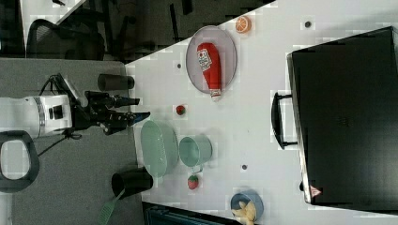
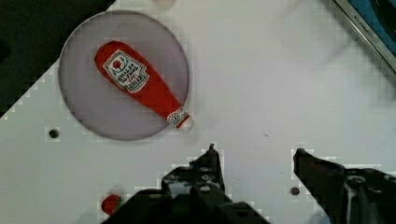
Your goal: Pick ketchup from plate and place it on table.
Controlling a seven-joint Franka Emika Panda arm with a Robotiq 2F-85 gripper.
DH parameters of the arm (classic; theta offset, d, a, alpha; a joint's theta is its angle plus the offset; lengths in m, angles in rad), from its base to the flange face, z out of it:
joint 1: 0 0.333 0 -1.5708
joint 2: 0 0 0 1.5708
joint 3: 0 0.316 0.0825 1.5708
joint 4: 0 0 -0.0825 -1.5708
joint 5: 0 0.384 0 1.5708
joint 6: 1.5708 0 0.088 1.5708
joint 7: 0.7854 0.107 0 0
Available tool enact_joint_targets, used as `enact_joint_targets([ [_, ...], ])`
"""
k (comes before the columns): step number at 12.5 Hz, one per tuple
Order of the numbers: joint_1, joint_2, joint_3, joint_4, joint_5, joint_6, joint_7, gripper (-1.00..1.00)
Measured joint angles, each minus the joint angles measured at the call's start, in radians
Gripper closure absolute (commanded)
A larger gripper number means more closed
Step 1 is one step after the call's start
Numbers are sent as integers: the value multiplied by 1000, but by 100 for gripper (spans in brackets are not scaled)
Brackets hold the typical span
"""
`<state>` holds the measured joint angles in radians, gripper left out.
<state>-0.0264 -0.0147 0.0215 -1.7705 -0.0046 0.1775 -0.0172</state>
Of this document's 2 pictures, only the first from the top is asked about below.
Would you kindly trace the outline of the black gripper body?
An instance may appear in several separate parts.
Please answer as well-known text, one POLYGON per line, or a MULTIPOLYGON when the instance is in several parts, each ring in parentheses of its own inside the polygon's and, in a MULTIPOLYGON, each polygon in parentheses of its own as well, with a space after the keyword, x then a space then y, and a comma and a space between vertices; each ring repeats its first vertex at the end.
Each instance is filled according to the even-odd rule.
POLYGON ((105 135, 112 135, 127 128, 128 117, 115 111, 126 103, 126 98, 108 93, 85 91, 87 105, 76 104, 72 112, 72 127, 75 131, 100 127, 105 135))

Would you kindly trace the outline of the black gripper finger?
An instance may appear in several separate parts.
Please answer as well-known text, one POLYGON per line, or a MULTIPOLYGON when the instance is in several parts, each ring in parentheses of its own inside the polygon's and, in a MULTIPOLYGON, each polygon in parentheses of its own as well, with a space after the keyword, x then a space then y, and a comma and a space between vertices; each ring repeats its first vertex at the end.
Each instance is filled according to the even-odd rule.
POLYGON ((124 106, 138 105, 140 102, 139 98, 130 98, 130 97, 116 97, 114 107, 120 108, 124 106))
POLYGON ((133 126, 136 123, 139 123, 147 117, 150 116, 150 112, 128 112, 127 113, 127 118, 128 118, 128 125, 133 126))

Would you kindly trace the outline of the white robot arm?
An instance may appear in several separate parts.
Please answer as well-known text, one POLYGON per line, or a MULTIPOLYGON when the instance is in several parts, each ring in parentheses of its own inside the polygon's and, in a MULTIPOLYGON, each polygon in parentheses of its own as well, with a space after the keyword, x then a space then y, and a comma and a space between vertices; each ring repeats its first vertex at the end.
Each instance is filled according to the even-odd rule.
POLYGON ((111 96, 107 93, 85 93, 85 101, 73 94, 1 99, 1 147, 20 142, 29 159, 26 174, 17 179, 1 175, 1 190, 15 193, 29 187, 37 178, 39 159, 34 140, 62 135, 71 138, 78 130, 93 126, 112 135, 139 123, 149 112, 120 112, 123 106, 136 105, 137 98, 111 96))

